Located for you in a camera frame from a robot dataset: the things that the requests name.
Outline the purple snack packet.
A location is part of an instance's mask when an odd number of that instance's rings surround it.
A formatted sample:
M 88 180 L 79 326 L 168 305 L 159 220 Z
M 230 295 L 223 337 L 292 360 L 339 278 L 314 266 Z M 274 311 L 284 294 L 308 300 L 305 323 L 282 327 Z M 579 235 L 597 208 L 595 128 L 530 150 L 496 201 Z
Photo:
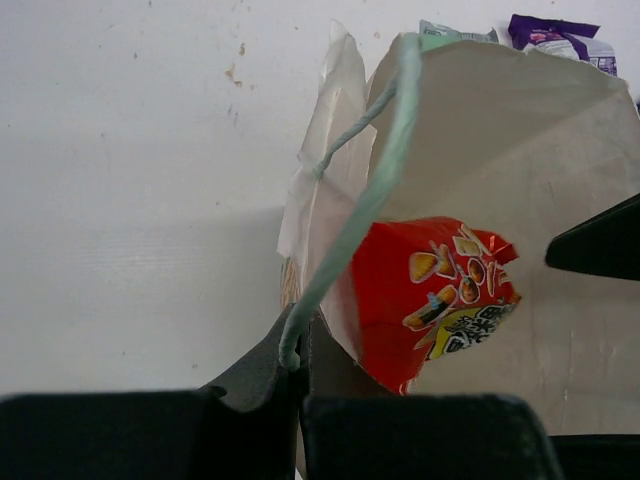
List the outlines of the purple snack packet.
M 596 38 L 599 30 L 599 25 L 517 14 L 512 15 L 507 27 L 512 46 L 517 50 L 536 49 L 549 55 L 583 61 L 617 77 L 616 54 L 611 45 Z

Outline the green paper bag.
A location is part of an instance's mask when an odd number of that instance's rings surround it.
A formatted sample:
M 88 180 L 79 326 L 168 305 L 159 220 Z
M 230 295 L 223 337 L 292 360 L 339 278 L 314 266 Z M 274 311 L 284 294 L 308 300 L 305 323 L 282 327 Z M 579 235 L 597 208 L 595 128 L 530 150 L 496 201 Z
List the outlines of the green paper bag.
M 351 273 L 376 222 L 449 217 L 516 249 L 521 299 L 483 343 L 424 364 L 406 395 L 510 395 L 553 446 L 560 479 L 639 475 L 639 279 L 545 264 L 558 235 L 639 195 L 639 115 L 627 83 L 589 63 L 495 43 L 422 50 L 397 36 L 367 76 L 331 29 L 278 251 L 294 302 L 280 359 L 308 379 L 321 315 L 361 365 Z

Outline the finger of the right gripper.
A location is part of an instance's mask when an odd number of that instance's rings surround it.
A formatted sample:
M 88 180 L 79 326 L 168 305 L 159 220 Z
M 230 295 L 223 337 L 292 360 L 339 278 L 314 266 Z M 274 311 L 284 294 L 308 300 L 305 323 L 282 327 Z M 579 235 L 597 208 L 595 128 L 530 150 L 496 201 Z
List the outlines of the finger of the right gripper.
M 556 236 L 545 264 L 558 270 L 639 279 L 639 195 Z

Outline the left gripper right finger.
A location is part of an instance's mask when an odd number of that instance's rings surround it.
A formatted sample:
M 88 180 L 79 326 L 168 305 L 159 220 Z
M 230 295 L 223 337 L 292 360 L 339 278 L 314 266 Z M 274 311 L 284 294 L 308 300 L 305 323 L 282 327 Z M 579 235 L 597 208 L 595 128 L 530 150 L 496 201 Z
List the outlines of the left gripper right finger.
M 541 422 L 510 395 L 393 395 L 334 340 L 306 340 L 300 414 L 309 479 L 560 479 Z

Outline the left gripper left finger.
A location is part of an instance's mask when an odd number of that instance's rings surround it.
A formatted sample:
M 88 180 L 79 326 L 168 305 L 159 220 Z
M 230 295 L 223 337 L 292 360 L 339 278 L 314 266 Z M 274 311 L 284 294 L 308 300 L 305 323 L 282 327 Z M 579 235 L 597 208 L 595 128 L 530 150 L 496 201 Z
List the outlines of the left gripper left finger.
M 286 318 L 197 389 L 1 400 L 4 479 L 292 479 L 297 387 Z

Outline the red snack packet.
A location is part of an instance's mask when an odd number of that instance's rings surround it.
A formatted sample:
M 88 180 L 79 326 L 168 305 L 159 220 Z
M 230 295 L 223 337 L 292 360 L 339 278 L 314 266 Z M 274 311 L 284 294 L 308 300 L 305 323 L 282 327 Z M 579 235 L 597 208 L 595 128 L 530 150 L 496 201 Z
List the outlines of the red snack packet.
M 485 342 L 520 302 L 515 247 L 449 217 L 376 222 L 356 250 L 362 367 L 409 393 L 424 364 Z

